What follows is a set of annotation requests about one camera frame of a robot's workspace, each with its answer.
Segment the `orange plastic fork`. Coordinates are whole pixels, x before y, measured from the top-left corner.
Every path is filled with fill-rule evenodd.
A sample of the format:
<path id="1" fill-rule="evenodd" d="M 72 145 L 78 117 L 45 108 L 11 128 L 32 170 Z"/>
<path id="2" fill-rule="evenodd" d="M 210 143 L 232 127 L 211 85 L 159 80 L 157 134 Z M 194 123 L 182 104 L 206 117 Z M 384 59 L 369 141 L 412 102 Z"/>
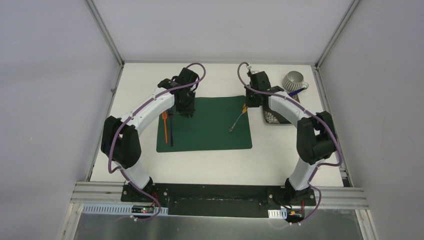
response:
<path id="1" fill-rule="evenodd" d="M 168 119 L 168 111 L 164 111 L 162 114 L 162 120 L 163 120 L 163 127 L 164 127 L 164 137 L 165 137 L 165 143 L 168 144 L 168 125 L 167 125 L 167 119 Z"/>

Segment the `grey ribbed mug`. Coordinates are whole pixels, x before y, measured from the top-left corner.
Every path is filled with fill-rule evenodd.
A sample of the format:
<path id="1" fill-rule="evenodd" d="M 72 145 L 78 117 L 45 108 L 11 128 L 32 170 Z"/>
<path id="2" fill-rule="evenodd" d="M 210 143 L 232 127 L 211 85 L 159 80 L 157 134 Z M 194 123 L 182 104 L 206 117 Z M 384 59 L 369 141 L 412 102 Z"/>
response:
<path id="1" fill-rule="evenodd" d="M 300 72 L 290 71 L 284 76 L 282 87 L 288 92 L 294 92 L 302 88 L 308 89 L 309 84 L 305 82 L 304 76 Z"/>

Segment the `blue plastic knife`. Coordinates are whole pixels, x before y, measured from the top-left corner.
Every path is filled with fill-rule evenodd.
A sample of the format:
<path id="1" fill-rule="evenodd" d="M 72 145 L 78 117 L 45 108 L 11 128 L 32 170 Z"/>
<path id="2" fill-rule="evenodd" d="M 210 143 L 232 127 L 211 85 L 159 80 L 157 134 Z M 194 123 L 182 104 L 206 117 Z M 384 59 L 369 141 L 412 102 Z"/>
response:
<path id="1" fill-rule="evenodd" d="M 306 90 L 306 88 L 305 88 L 305 87 L 300 88 L 300 89 L 295 90 L 295 91 L 292 91 L 292 92 L 290 92 L 288 95 L 289 95 L 290 97 L 293 97 L 293 96 L 295 96 L 295 95 L 297 95 L 297 94 L 301 93 L 301 92 L 302 92 L 302 91 L 304 91 L 304 90 Z"/>

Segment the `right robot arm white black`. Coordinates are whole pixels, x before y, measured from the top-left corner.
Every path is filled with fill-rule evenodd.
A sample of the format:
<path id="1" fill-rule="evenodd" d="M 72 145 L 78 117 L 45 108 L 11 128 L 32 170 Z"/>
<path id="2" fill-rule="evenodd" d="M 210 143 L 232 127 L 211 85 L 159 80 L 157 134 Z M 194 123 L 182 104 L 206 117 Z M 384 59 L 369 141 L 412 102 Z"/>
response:
<path id="1" fill-rule="evenodd" d="M 264 71 L 249 70 L 246 89 L 248 107 L 267 107 L 296 128 L 296 150 L 299 156 L 294 171 L 285 181 L 283 196 L 290 205 L 303 200 L 310 189 L 316 168 L 340 146 L 334 132 L 332 116 L 327 111 L 313 113 L 292 98 L 281 87 L 272 87 Z"/>

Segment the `gold copper spoon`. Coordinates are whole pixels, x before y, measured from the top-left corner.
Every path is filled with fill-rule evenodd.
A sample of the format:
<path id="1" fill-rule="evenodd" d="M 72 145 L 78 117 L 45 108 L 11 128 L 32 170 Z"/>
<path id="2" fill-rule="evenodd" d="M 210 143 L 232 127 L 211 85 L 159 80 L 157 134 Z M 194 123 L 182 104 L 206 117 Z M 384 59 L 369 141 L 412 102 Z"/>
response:
<path id="1" fill-rule="evenodd" d="M 233 130 L 234 130 L 234 128 L 236 127 L 236 125 L 237 125 L 237 123 L 238 123 L 238 121 L 240 120 L 240 118 L 245 114 L 245 113 L 247 113 L 247 111 L 248 111 L 248 106 L 247 106 L 247 104 L 246 103 L 244 103 L 243 104 L 243 106 L 242 106 L 242 110 L 241 110 L 241 113 L 240 113 L 240 115 L 237 117 L 237 119 L 235 120 L 235 122 L 233 123 L 233 125 L 230 127 L 230 129 L 228 130 L 228 132 L 229 133 L 231 133 Z"/>

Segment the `black floral square plate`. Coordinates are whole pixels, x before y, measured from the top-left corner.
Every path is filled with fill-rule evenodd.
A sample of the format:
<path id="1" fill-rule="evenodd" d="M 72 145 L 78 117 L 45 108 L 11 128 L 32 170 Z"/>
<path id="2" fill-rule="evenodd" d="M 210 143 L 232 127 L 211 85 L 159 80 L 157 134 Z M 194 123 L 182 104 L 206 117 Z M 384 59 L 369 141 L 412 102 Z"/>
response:
<path id="1" fill-rule="evenodd" d="M 300 102 L 283 94 L 282 97 L 271 95 L 268 98 L 269 108 L 263 108 L 264 119 L 268 124 L 293 125 L 303 117 Z"/>

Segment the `purple metallic fork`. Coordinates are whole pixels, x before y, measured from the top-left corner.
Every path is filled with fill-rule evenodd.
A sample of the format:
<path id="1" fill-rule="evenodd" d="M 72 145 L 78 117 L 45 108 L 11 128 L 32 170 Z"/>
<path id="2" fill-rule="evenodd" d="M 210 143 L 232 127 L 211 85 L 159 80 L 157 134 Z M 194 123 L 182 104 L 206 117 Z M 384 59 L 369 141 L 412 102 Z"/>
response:
<path id="1" fill-rule="evenodd" d="M 174 117 L 174 112 L 172 108 L 169 108 L 167 111 L 168 114 L 168 118 L 169 118 L 169 133 L 170 133 L 170 146 L 173 147 L 174 146 L 174 138 L 173 138 L 173 117 Z"/>

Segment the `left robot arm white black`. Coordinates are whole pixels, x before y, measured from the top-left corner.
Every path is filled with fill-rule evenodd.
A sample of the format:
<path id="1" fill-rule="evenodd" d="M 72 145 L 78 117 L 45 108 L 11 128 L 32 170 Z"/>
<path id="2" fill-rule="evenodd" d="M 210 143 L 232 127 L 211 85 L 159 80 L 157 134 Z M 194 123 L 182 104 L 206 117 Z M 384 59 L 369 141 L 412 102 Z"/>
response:
<path id="1" fill-rule="evenodd" d="M 152 94 L 139 106 L 120 117 L 109 116 L 103 125 L 100 150 L 108 157 L 108 171 L 122 172 L 135 188 L 133 195 L 140 202 L 152 198 L 150 175 L 141 163 L 140 136 L 162 113 L 174 109 L 179 115 L 191 118 L 195 113 L 195 90 L 201 77 L 184 67 L 179 75 L 157 84 Z"/>

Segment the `green placemat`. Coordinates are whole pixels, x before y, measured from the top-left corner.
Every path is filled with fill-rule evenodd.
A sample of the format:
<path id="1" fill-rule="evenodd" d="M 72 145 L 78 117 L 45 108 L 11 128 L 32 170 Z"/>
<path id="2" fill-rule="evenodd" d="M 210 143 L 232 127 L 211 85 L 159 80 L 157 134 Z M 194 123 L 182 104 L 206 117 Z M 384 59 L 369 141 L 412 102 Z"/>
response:
<path id="1" fill-rule="evenodd" d="M 245 113 L 234 130 L 230 127 L 242 112 L 243 95 L 227 97 L 197 97 L 193 117 L 173 113 L 173 147 L 170 145 L 170 119 L 167 119 L 168 144 L 164 122 L 158 120 L 156 151 L 158 153 L 247 150 L 253 146 L 249 116 Z"/>

